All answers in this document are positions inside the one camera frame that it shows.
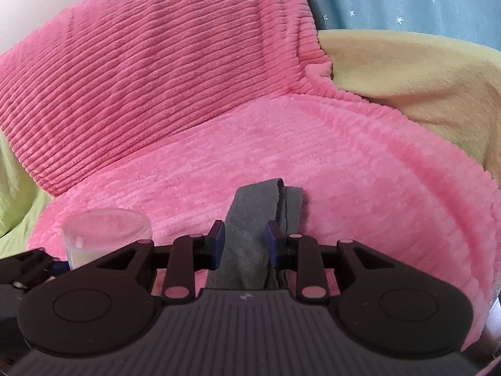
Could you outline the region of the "grey felt cloth strip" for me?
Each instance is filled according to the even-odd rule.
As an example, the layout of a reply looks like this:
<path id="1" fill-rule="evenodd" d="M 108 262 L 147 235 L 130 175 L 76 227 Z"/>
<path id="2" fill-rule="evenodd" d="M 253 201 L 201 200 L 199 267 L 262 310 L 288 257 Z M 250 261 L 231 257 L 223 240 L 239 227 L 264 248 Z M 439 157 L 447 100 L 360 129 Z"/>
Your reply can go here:
<path id="1" fill-rule="evenodd" d="M 269 221 L 286 234 L 299 232 L 303 189 L 281 178 L 239 188 L 225 219 L 225 247 L 205 286 L 221 290 L 277 290 L 288 286 L 284 271 L 273 269 L 265 243 Z"/>

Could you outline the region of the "clear plastic cup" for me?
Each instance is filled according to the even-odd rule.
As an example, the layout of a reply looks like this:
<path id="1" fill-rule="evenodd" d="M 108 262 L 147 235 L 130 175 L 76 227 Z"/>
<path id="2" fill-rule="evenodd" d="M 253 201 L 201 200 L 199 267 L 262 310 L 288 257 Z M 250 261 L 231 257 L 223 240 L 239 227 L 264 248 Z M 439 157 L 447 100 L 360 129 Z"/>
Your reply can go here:
<path id="1" fill-rule="evenodd" d="M 102 208 L 71 215 L 62 224 L 65 251 L 71 269 L 137 240 L 152 239 L 149 218 L 121 208 Z"/>

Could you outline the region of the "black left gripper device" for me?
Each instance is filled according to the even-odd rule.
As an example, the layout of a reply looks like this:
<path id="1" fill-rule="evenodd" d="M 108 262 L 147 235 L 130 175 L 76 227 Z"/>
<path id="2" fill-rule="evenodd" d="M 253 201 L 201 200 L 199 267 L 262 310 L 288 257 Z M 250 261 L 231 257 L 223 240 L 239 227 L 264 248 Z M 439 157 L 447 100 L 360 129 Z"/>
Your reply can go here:
<path id="1" fill-rule="evenodd" d="M 31 249 L 1 259 L 1 285 L 31 290 L 69 270 L 68 261 L 52 257 L 43 248 Z"/>

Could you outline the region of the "light green sheet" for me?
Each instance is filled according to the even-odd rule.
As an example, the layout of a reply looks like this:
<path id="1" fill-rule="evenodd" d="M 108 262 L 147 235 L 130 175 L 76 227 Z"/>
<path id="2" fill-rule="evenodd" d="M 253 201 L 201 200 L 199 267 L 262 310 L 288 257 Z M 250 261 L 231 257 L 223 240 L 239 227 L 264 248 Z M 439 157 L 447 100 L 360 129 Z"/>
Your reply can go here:
<path id="1" fill-rule="evenodd" d="M 1 258 L 26 249 L 37 220 L 52 196 L 41 189 L 1 134 Z"/>

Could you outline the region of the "yellow fleece blanket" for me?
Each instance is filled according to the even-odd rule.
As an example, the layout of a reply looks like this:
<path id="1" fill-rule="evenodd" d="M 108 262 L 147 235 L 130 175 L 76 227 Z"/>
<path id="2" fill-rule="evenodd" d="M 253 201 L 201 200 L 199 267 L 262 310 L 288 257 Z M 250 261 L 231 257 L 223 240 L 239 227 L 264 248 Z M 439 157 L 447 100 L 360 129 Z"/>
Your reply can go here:
<path id="1" fill-rule="evenodd" d="M 500 52 L 404 31 L 320 31 L 336 86 L 401 111 L 500 178 Z"/>

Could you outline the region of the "blue star-patterned fabric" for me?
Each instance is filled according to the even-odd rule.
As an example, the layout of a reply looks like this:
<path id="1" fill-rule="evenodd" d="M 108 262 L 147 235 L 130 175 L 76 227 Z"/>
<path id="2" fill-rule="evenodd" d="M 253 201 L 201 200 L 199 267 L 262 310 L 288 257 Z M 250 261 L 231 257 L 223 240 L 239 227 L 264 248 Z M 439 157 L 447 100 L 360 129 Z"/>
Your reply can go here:
<path id="1" fill-rule="evenodd" d="M 500 0 L 308 0 L 317 28 L 411 31 L 500 47 Z"/>

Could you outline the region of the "pink corduroy blanket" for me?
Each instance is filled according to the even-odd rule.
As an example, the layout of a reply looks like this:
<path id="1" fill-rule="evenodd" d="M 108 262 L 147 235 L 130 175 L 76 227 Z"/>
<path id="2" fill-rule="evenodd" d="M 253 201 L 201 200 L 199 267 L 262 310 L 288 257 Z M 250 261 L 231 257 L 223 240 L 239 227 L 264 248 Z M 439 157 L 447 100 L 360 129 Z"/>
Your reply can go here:
<path id="1" fill-rule="evenodd" d="M 280 178 L 302 230 L 353 238 L 461 289 L 486 322 L 500 190 L 464 151 L 334 85 L 307 0 L 84 0 L 1 57 L 1 129 L 52 195 L 31 247 L 65 256 L 78 211 L 204 232 L 238 188 Z"/>

